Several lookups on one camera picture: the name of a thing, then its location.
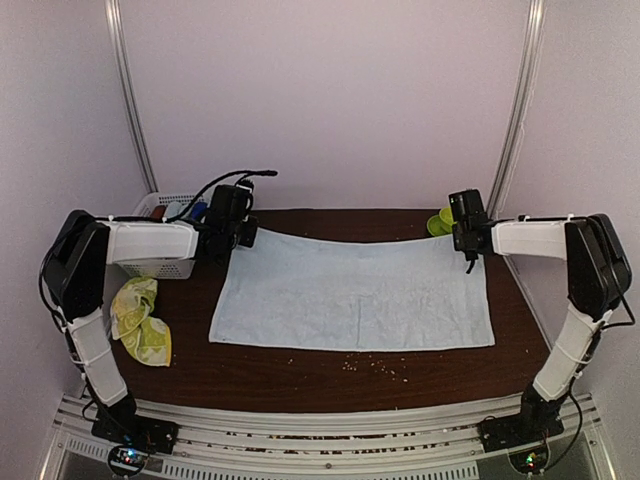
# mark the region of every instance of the yellow cloth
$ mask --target yellow cloth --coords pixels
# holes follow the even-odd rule
[[[136,277],[120,289],[111,304],[111,332],[127,352],[144,365],[168,367],[171,332],[166,323],[150,315],[158,295],[158,281]]]

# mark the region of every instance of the blue object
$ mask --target blue object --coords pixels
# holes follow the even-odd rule
[[[205,208],[207,208],[207,204],[205,202],[196,203],[191,209],[189,217],[198,218],[198,216],[204,211]]]

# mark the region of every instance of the metal pole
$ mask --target metal pole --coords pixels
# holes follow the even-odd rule
[[[105,0],[105,8],[107,13],[107,24],[111,33],[111,41],[116,56],[116,64],[120,74],[120,83],[122,85],[122,93],[124,95],[125,108],[127,112],[127,120],[129,131],[133,139],[133,145],[138,157],[140,171],[144,180],[148,193],[158,191],[158,183],[156,182],[151,161],[149,160],[149,152],[147,144],[144,140],[142,132],[142,124],[140,115],[136,105],[136,99],[133,94],[133,84],[131,83],[131,73],[129,71],[129,62],[127,60],[127,49],[124,43],[124,32],[122,30],[122,19],[120,17],[120,1]]]
[[[542,39],[544,4],[545,0],[531,0],[530,2],[529,21],[525,34],[522,61],[520,63],[520,75],[513,100],[511,118],[502,147],[500,163],[498,164],[498,170],[496,171],[491,195],[487,204],[487,212],[490,218],[495,218],[500,202],[504,200],[509,189],[509,184],[511,183],[518,153],[517,147],[522,123],[533,90],[533,80]]]

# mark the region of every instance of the metal frame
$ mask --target metal frame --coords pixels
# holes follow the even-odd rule
[[[109,443],[92,437],[91,421],[81,416],[88,401],[86,396],[63,398],[41,480],[57,478],[66,451],[106,458]],[[579,402],[599,478],[614,480],[609,443],[593,399],[583,395]],[[488,415],[515,413],[519,404],[519,395],[512,395],[439,407],[345,414],[247,413],[146,401],[139,402],[139,410],[180,426],[173,455],[154,456],[148,466],[150,473],[163,478],[224,478],[228,474],[229,478],[272,480],[317,479],[320,475],[327,480],[366,480],[408,479],[467,467],[474,471],[477,461],[505,454],[483,452],[477,423]],[[89,418],[95,413],[95,408],[87,411]],[[575,406],[567,402],[561,416],[566,428],[563,436],[571,437],[578,423]],[[221,476],[209,475],[216,472]]]
[[[495,217],[499,202],[504,199],[507,193],[515,167],[520,131],[527,104],[533,90],[533,79],[542,38],[544,5],[545,0],[530,0],[529,19],[520,63],[520,74],[516,86],[511,117],[507,127],[507,134],[487,207],[487,212],[491,218]],[[140,114],[133,91],[125,37],[122,28],[122,18],[120,15],[120,0],[105,0],[105,8],[107,24],[115,51],[116,64],[120,74],[129,130],[136,149],[142,177],[148,193],[158,192],[158,183],[149,158],[149,152],[142,131]]]
[[[127,120],[129,131],[133,139],[133,145],[138,157],[140,171],[147,189],[147,193],[158,191],[158,183],[156,182],[147,144],[142,132],[142,123],[136,105],[135,95],[133,93],[133,84],[131,81],[131,72],[129,71],[129,61],[127,59],[127,49],[124,42],[124,32],[122,30],[122,18],[120,17],[120,0],[105,0],[105,9],[107,13],[107,25],[111,34],[111,41],[115,50],[116,64],[120,74],[120,83],[122,85],[122,93],[124,95],[125,107],[127,111]]]
[[[520,75],[516,85],[511,118],[509,119],[500,163],[498,164],[498,170],[496,171],[491,195],[487,204],[489,218],[496,218],[496,215],[499,213],[500,203],[505,199],[513,176],[522,136],[522,124],[533,93],[533,82],[542,40],[544,7],[545,0],[531,0],[530,2],[529,20],[524,39],[522,60],[520,62]]]

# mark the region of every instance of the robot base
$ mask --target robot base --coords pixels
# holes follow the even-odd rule
[[[553,437],[564,432],[562,422],[555,418],[529,435],[522,433],[521,425],[522,417],[520,414],[480,422],[478,431],[484,451],[488,453],[505,448],[515,448],[527,443],[539,442],[545,436]]]
[[[177,424],[137,415],[135,419],[138,431],[144,432],[137,438],[125,438],[122,430],[114,425],[113,421],[103,418],[100,414],[96,417],[91,428],[91,434],[110,442],[125,444],[141,452],[165,453],[167,455],[173,452],[173,446],[178,436]]]

